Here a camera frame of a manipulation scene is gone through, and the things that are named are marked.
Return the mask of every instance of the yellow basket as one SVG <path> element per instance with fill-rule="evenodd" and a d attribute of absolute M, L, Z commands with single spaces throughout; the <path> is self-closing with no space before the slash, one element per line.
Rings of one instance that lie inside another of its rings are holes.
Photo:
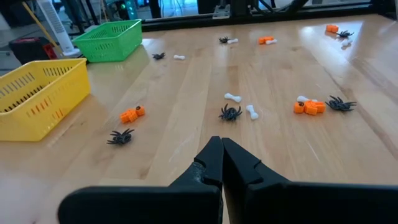
<path fill-rule="evenodd" d="M 0 77 L 0 141 L 39 141 L 90 93 L 86 59 L 29 62 Z"/>

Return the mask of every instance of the small toy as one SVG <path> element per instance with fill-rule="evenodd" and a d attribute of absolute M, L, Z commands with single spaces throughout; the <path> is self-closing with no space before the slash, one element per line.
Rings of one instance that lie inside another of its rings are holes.
<path fill-rule="evenodd" d="M 343 47 L 348 47 L 349 45 L 351 45 L 352 42 L 353 42 L 353 40 L 346 39 L 346 40 L 342 41 L 341 44 L 342 44 Z"/>
<path fill-rule="evenodd" d="M 347 37 L 349 37 L 349 36 L 351 36 L 351 35 L 353 35 L 353 34 L 354 34 L 354 33 L 348 32 L 348 30 L 346 30 L 346 31 L 344 31 L 344 32 L 337 33 L 337 35 L 339 35 L 341 38 L 347 38 Z"/>
<path fill-rule="evenodd" d="M 227 100 L 234 100 L 237 103 L 240 103 L 242 100 L 240 96 L 234 96 L 230 93 L 225 93 L 224 98 L 226 98 Z"/>
<path fill-rule="evenodd" d="M 235 39 L 230 39 L 227 41 L 227 44 L 233 44 L 233 43 L 238 43 L 238 39 L 235 38 Z"/>
<path fill-rule="evenodd" d="M 259 117 L 259 115 L 254 111 L 253 105 L 247 105 L 247 106 L 246 106 L 246 110 L 247 110 L 248 112 L 250 112 L 250 118 L 251 118 L 252 120 L 257 119 L 257 118 Z"/>
<path fill-rule="evenodd" d="M 277 40 L 277 39 L 274 39 L 274 40 L 267 40 L 267 41 L 266 41 L 266 45 L 276 44 L 276 43 L 278 43 L 278 40 Z"/>
<path fill-rule="evenodd" d="M 128 109 L 120 115 L 120 120 L 123 124 L 135 121 L 139 116 L 145 115 L 145 108 L 137 106 L 136 109 Z"/>
<path fill-rule="evenodd" d="M 131 132 L 134 131 L 134 129 L 130 130 L 127 129 L 123 133 L 120 133 L 118 131 L 112 131 L 113 133 L 111 134 L 113 136 L 112 140 L 107 140 L 107 144 L 117 144 L 117 145 L 124 145 L 125 143 L 131 141 Z"/>
<path fill-rule="evenodd" d="M 344 103 L 340 97 L 335 98 L 334 96 L 330 96 L 333 100 L 330 100 L 329 103 L 325 102 L 331 109 L 340 110 L 340 111 L 352 111 L 351 106 L 356 106 L 357 102 L 347 102 Z"/>
<path fill-rule="evenodd" d="M 229 38 L 228 37 L 223 37 L 223 38 L 220 37 L 218 40 L 220 41 L 220 43 L 226 44 L 229 41 Z"/>
<path fill-rule="evenodd" d="M 160 55 L 159 54 L 152 54 L 152 57 L 154 59 L 156 59 L 156 60 L 160 60 L 160 59 L 164 58 L 165 56 L 166 56 L 165 52 L 161 53 Z"/>
<path fill-rule="evenodd" d="M 306 113 L 310 115 L 317 115 L 317 113 L 325 112 L 326 106 L 323 102 L 317 100 L 309 100 L 305 96 L 297 97 L 297 102 L 294 103 L 294 113 Z"/>
<path fill-rule="evenodd" d="M 310 100 L 310 99 L 308 99 L 308 98 L 305 97 L 305 96 L 298 96 L 296 101 L 297 101 L 297 102 L 306 102 L 306 101 L 308 101 L 308 100 Z"/>
<path fill-rule="evenodd" d="M 332 32 L 332 33 L 337 33 L 338 32 L 338 26 L 336 25 L 327 25 L 326 26 L 326 31 Z"/>
<path fill-rule="evenodd" d="M 238 111 L 236 111 L 235 108 L 228 108 L 227 109 L 228 104 L 225 105 L 224 109 L 221 108 L 221 112 L 223 112 L 223 114 L 219 115 L 219 118 L 226 120 L 226 121 L 234 121 L 236 120 L 236 118 L 242 114 L 241 112 L 241 107 L 239 106 Z"/>
<path fill-rule="evenodd" d="M 268 40 L 274 40 L 274 37 L 273 36 L 260 37 L 259 44 L 266 44 Z"/>
<path fill-rule="evenodd" d="M 185 60 L 185 56 L 174 55 L 174 59 Z"/>

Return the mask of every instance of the wooden tabletop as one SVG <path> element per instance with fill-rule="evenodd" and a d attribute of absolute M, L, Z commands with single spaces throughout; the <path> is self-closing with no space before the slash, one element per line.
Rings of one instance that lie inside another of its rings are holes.
<path fill-rule="evenodd" d="M 352 45 L 342 49 L 327 24 L 355 32 Z M 258 45 L 265 35 L 278 43 Z M 224 36 L 239 42 L 221 45 Z M 233 139 L 290 180 L 398 184 L 397 36 L 398 25 L 377 15 L 144 33 L 126 61 L 88 66 L 91 95 L 41 142 L 0 142 L 0 223 L 57 223 L 61 199 L 88 185 L 168 185 L 211 136 Z M 299 95 L 358 105 L 294 114 Z M 222 122 L 226 103 L 252 104 L 259 119 L 244 111 Z M 137 105 L 146 115 L 121 124 Z M 106 144 L 127 128 L 130 144 Z"/>

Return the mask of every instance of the black plastic spider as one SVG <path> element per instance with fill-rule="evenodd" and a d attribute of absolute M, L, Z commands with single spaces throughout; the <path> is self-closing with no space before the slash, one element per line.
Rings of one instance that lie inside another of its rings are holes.
<path fill-rule="evenodd" d="M 134 129 L 127 129 L 123 133 L 112 131 L 113 133 L 111 135 L 114 137 L 112 138 L 112 140 L 107 140 L 107 144 L 118 144 L 120 146 L 124 145 L 125 143 L 131 141 L 130 132 L 132 131 L 134 131 Z"/>
<path fill-rule="evenodd" d="M 220 37 L 218 40 L 220 41 L 220 43 L 226 44 L 226 43 L 228 43 L 229 38 L 228 37 Z"/>
<path fill-rule="evenodd" d="M 236 120 L 236 118 L 241 115 L 242 111 L 241 111 L 241 107 L 239 106 L 238 111 L 236 111 L 235 108 L 228 108 L 227 109 L 228 104 L 225 105 L 224 109 L 221 109 L 221 112 L 223 112 L 223 114 L 219 115 L 219 118 L 226 120 L 226 121 L 234 121 Z"/>
<path fill-rule="evenodd" d="M 154 59 L 156 59 L 156 60 L 160 60 L 160 59 L 164 58 L 165 56 L 166 56 L 165 52 L 161 53 L 160 55 L 159 54 L 152 54 L 152 57 Z"/>
<path fill-rule="evenodd" d="M 337 35 L 339 35 L 341 38 L 347 38 L 347 37 L 349 37 L 349 36 L 351 36 L 351 35 L 353 35 L 353 34 L 354 34 L 354 33 L 348 32 L 348 30 L 346 30 L 346 31 L 344 31 L 344 32 L 337 33 Z"/>
<path fill-rule="evenodd" d="M 334 100 L 330 100 L 329 103 L 325 102 L 328 106 L 330 106 L 333 110 L 340 110 L 340 111 L 352 111 L 351 106 L 356 106 L 356 102 L 347 102 L 344 103 L 340 97 L 330 96 Z"/>

